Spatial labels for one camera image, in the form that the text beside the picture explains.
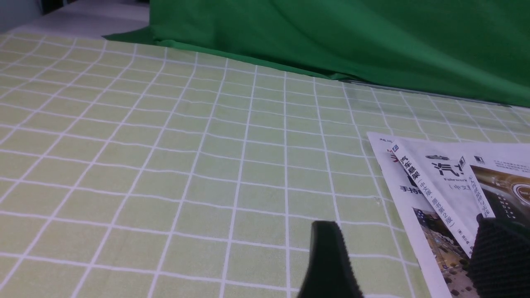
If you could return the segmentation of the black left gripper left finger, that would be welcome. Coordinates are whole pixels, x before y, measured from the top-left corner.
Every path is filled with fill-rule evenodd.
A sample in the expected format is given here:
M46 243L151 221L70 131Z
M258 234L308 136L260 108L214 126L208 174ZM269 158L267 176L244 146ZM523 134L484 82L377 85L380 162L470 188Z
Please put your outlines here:
M299 298L363 298L339 225L333 221L311 224L308 267Z

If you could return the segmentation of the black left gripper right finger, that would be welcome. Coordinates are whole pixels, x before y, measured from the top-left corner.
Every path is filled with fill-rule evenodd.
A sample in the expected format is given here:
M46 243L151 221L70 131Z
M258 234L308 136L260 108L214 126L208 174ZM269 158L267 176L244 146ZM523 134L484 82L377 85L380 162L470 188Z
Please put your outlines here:
M480 219L468 272L481 298L528 298L529 228L507 219Z

